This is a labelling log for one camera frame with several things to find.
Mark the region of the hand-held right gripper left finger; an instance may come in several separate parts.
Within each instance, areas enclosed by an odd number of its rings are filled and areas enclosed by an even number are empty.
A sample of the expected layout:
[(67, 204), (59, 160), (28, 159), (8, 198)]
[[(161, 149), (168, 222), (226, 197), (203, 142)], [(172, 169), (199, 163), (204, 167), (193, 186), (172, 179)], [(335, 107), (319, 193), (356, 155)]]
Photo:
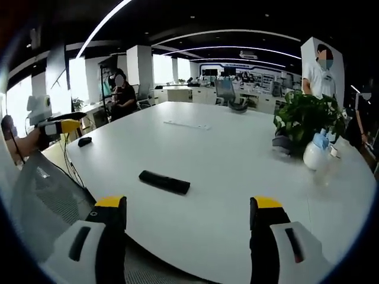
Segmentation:
[(99, 199), (71, 225), (41, 265), (55, 283), (125, 283), (127, 198)]

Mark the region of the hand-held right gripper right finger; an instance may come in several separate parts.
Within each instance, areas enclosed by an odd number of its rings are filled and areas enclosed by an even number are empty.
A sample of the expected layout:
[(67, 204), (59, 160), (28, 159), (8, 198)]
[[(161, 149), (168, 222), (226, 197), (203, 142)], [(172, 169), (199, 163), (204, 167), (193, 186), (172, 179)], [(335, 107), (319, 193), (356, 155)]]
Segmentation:
[(250, 199), (249, 248), (251, 283), (320, 283), (331, 271), (321, 242), (272, 198)]

